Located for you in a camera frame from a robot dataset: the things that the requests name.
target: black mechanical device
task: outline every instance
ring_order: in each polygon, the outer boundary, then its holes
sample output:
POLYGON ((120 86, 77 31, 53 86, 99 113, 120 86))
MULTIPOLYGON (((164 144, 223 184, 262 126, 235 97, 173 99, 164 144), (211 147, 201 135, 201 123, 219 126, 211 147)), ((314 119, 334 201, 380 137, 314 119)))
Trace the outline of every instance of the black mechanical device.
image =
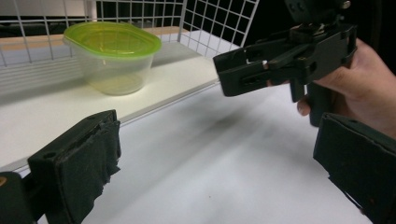
POLYGON ((31 156, 25 178, 0 173, 0 223, 81 223, 119 170, 119 128, 115 110, 91 115, 31 156))
POLYGON ((301 24, 271 35, 255 45, 214 58, 225 96, 255 91, 288 80, 292 101, 305 96, 311 104, 310 122, 318 127, 331 109, 331 92, 313 83, 350 62, 356 50, 356 25, 343 24, 345 0, 285 0, 294 21, 301 24))

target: finger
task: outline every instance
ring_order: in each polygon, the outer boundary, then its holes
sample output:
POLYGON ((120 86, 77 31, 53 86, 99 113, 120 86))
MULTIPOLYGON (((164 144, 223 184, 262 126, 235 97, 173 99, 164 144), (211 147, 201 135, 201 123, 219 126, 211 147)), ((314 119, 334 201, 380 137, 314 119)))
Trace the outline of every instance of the finger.
POLYGON ((306 96, 297 102, 297 110, 302 116, 307 116, 311 112, 311 106, 309 106, 306 96))

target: wire rack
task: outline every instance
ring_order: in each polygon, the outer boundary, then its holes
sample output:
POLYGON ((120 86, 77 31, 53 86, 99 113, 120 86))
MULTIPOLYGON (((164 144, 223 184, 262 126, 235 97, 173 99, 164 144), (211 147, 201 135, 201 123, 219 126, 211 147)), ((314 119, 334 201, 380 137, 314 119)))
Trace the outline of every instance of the wire rack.
POLYGON ((0 69, 73 57, 63 31, 84 21, 129 22, 206 56, 244 45, 259 0, 1 0, 0 69))

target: white surface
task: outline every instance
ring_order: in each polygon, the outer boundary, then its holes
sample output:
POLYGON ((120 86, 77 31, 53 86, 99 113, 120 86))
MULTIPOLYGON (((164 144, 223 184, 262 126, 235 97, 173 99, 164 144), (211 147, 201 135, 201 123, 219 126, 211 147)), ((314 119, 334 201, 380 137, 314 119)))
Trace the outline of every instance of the white surface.
POLYGON ((83 223, 370 223, 312 159, 316 134, 288 86, 215 86, 121 127, 121 170, 83 223))
POLYGON ((25 159, 85 117, 108 109, 121 122, 217 81, 210 59, 181 44, 163 44, 148 84, 126 96, 104 95, 87 85, 75 59, 15 65, 0 70, 0 171, 25 159))

